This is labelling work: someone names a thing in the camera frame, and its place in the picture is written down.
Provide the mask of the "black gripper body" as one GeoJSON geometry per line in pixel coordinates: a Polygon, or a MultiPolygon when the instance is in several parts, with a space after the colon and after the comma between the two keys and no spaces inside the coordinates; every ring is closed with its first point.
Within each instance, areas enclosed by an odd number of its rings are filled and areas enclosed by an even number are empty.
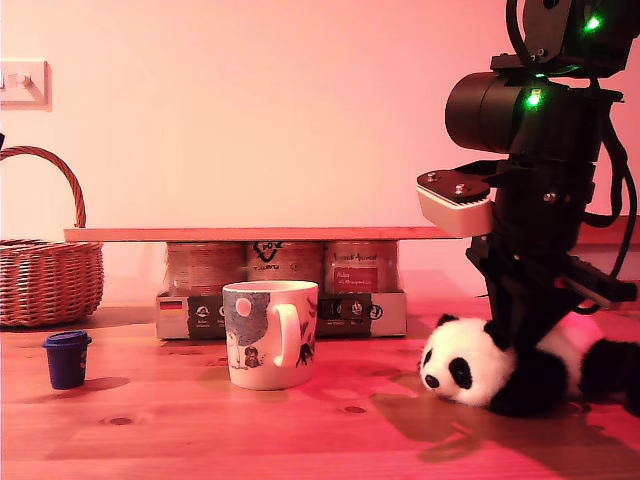
{"type": "Polygon", "coordinates": [[[628,166],[616,165],[611,213],[591,214],[585,206],[593,191],[592,173],[590,164],[525,168],[504,162],[487,178],[498,189],[492,230],[474,237],[467,256],[483,274],[492,302],[631,301],[631,282],[618,277],[630,229],[608,273],[570,253],[581,227],[611,226],[620,214],[622,194],[632,190],[628,166]]]}

